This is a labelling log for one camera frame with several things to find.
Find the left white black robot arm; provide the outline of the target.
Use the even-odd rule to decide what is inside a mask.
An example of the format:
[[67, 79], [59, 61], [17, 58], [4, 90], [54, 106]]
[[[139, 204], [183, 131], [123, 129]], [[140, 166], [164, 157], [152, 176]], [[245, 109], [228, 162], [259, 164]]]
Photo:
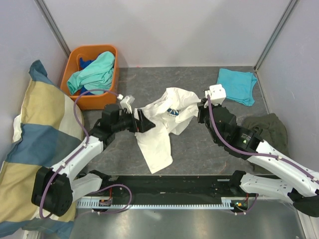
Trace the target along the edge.
[[40, 217], [45, 218], [44, 211], [60, 217], [85, 195], [106, 195], [110, 188], [107, 181], [98, 173], [78, 178], [80, 171], [110, 145], [116, 133], [125, 130], [144, 133], [155, 126], [141, 109], [132, 113], [117, 104], [106, 105], [101, 118], [75, 150], [52, 167], [37, 171], [31, 201], [39, 206]]

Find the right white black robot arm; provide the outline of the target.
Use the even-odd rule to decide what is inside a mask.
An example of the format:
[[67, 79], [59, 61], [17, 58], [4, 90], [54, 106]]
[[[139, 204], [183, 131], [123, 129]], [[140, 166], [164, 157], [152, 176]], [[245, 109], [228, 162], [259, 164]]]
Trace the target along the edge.
[[238, 126], [236, 116], [222, 105], [214, 106], [204, 99], [197, 107], [197, 121], [205, 124], [215, 144], [277, 177], [264, 178], [236, 170], [228, 183], [232, 195], [248, 193], [278, 198], [310, 217], [319, 216], [318, 172], [293, 161], [252, 130]]

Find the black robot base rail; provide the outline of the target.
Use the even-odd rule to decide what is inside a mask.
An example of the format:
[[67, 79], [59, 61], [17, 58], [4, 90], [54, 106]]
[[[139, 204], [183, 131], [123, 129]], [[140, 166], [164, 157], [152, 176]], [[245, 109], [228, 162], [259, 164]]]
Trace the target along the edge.
[[199, 204], [221, 202], [222, 197], [254, 198], [255, 193], [231, 189], [230, 175], [121, 175], [105, 176], [101, 188], [116, 187], [89, 196], [111, 197], [118, 204], [127, 204], [132, 193], [133, 204]]

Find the white t shirt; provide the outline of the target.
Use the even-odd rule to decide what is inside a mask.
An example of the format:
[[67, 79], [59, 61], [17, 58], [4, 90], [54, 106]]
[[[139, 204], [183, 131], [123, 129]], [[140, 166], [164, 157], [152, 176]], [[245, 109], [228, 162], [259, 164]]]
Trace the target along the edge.
[[171, 87], [158, 100], [141, 108], [145, 117], [156, 125], [147, 132], [135, 134], [152, 174], [172, 164], [169, 135], [180, 135], [187, 128], [198, 114], [199, 102], [196, 93]]

